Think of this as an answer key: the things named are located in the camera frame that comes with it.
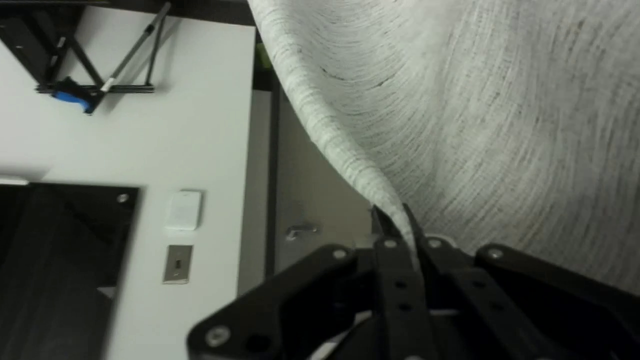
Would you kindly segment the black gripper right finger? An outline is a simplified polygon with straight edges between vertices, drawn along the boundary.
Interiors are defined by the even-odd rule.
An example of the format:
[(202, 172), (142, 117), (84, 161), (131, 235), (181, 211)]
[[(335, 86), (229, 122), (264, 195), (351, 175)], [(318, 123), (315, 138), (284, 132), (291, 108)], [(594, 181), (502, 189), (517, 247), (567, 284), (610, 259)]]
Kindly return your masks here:
[(407, 207), (442, 360), (640, 360), (640, 298), (500, 242), (475, 253)]

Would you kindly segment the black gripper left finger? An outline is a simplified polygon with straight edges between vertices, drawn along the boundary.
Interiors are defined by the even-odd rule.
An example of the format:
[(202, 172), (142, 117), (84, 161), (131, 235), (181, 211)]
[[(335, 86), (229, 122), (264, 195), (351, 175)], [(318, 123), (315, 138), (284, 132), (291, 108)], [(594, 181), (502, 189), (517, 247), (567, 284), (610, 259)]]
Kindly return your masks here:
[(439, 360), (417, 256), (373, 210), (374, 244), (328, 244), (197, 322), (188, 360)]

